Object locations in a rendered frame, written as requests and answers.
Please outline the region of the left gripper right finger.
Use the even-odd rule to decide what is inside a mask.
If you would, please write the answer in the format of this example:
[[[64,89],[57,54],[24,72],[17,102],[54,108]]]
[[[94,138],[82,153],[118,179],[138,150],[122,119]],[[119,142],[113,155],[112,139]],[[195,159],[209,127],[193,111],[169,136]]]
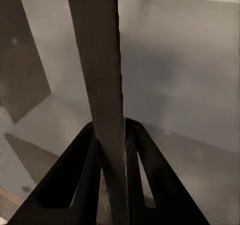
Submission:
[[[145,205],[139,153],[156,208]],[[125,119],[129,225],[210,225],[145,127]]]

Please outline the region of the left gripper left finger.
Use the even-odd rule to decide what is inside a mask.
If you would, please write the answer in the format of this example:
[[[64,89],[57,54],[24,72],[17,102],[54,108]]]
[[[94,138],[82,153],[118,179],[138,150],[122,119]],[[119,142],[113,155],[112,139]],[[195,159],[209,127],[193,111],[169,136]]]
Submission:
[[[91,121],[6,225],[96,225],[101,168]]]

